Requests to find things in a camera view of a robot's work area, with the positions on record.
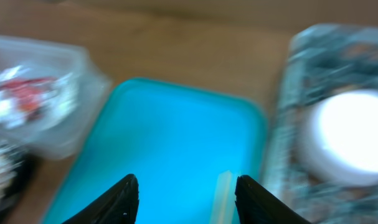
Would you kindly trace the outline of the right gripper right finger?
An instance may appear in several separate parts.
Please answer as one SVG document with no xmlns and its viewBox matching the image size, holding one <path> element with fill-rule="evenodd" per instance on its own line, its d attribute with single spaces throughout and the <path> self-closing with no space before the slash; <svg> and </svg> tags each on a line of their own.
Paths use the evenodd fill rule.
<svg viewBox="0 0 378 224">
<path fill-rule="evenodd" d="M 235 196 L 240 224 L 310 224 L 249 175 L 237 178 Z"/>
</svg>

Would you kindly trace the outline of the white rice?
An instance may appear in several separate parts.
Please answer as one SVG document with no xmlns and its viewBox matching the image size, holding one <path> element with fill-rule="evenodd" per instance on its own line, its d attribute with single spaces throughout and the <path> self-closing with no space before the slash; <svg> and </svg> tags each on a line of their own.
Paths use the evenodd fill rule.
<svg viewBox="0 0 378 224">
<path fill-rule="evenodd" d="M 20 162 L 13 159 L 8 154 L 8 150 L 0 147 L 0 199 L 3 198 L 4 191 L 10 186 L 16 176 L 15 169 Z"/>
</svg>

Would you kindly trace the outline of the red snack wrapper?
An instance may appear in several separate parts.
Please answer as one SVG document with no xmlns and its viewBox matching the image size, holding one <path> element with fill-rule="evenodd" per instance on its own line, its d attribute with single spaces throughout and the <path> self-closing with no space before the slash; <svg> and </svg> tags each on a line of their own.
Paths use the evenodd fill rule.
<svg viewBox="0 0 378 224">
<path fill-rule="evenodd" d="M 56 81 L 52 77 L 12 78 L 1 81 L 0 90 L 17 100 L 17 108 L 25 113 L 25 118 L 34 121 L 43 117 L 45 107 L 55 95 Z"/>
</svg>

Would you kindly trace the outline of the large white bowl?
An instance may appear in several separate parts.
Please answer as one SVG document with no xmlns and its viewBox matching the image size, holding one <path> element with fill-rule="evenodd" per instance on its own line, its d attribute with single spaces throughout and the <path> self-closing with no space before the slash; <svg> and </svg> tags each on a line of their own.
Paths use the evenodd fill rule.
<svg viewBox="0 0 378 224">
<path fill-rule="evenodd" d="M 347 91 L 304 110 L 296 156 L 317 178 L 378 185 L 378 90 Z"/>
</svg>

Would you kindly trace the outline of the wooden chopstick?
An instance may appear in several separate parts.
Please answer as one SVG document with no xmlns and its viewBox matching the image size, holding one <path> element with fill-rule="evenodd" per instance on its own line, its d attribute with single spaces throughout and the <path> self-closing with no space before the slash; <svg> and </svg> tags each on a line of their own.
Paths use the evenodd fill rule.
<svg viewBox="0 0 378 224">
<path fill-rule="evenodd" d="M 237 177 L 238 175 L 230 170 L 218 176 L 209 224 L 231 224 L 233 222 Z"/>
</svg>

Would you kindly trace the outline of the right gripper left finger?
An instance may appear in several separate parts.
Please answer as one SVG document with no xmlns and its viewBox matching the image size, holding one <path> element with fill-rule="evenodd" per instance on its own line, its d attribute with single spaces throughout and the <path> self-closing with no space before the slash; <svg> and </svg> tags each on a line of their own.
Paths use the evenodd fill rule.
<svg viewBox="0 0 378 224">
<path fill-rule="evenodd" d="M 135 224 L 139 184 L 128 174 L 63 224 Z"/>
</svg>

